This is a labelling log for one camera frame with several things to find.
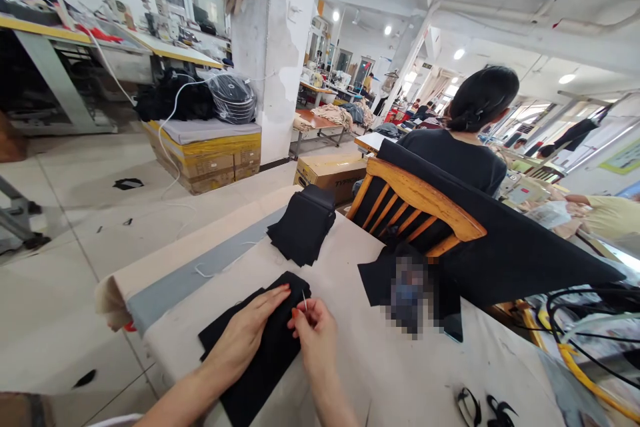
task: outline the plastic bag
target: plastic bag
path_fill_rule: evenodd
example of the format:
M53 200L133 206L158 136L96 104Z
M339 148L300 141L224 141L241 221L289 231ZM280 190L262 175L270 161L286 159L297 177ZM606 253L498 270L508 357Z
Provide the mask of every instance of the plastic bag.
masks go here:
M536 207L527 212L525 217L535 220L544 228L552 229L554 227L566 224L571 221L571 215L567 211L567 202L551 201Z

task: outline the yellow shirt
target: yellow shirt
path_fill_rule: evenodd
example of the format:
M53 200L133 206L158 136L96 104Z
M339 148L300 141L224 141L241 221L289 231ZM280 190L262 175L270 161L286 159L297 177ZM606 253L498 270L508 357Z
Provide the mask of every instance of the yellow shirt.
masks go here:
M594 234L610 240L640 233L640 203L624 197L587 195L591 210L587 225Z

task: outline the poster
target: poster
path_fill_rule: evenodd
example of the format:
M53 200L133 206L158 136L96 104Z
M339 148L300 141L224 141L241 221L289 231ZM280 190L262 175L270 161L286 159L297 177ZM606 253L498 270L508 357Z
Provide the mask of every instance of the poster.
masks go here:
M627 175L630 171L638 167L640 167L640 139L616 153L606 162L600 164L600 168L619 173L620 175Z

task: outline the cardboard box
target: cardboard box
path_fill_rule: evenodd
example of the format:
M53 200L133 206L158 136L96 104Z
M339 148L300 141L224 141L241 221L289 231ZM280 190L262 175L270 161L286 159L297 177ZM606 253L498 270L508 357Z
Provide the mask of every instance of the cardboard box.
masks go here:
M159 124L143 123L158 162L175 176L158 138ZM192 195L200 195L250 177L260 169L260 133L232 135L179 145L166 132L162 144L180 168L179 183Z
M311 155L300 157L293 178L294 185L312 183L335 194L335 203L343 203L353 198L353 184L365 177L367 160L359 153L342 155Z

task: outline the black shirt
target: black shirt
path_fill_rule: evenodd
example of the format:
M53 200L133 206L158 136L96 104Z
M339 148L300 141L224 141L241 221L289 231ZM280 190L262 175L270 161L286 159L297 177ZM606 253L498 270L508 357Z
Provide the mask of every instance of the black shirt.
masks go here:
M505 163L488 147L456 140L448 130L414 130L397 145L492 197L507 175Z

